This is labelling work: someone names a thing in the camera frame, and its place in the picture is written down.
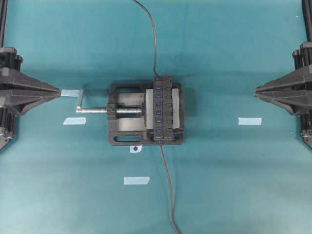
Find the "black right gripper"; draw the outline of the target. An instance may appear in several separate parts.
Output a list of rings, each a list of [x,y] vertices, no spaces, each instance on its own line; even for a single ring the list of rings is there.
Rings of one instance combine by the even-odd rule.
[[[300,48],[293,51],[292,58],[295,64],[295,71],[290,72],[276,80],[265,83],[255,88],[255,92],[265,92],[295,86],[295,90],[312,90],[312,43],[304,42]],[[290,115],[298,116],[300,119],[300,136],[303,142],[312,147],[312,103],[304,103],[303,100],[290,98],[276,98],[263,94],[254,94],[264,102],[275,105],[286,110]]]

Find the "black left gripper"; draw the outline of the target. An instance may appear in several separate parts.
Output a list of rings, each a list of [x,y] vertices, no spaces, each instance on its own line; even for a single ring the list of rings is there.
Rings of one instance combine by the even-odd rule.
[[[16,115],[60,97],[60,89],[20,72],[22,56],[14,47],[0,49],[0,143],[15,137]]]

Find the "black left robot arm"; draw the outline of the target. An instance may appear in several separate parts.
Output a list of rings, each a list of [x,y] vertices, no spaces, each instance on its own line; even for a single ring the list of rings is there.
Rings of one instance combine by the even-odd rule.
[[[4,46],[8,1],[0,2],[0,148],[15,137],[15,117],[58,98],[61,91],[20,71],[22,56]]]

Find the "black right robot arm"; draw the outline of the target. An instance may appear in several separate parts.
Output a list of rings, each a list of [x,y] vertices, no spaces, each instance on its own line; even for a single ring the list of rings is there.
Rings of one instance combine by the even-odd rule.
[[[292,52],[295,70],[254,90],[254,97],[300,117],[300,135],[312,147],[312,2],[302,1],[307,41]]]

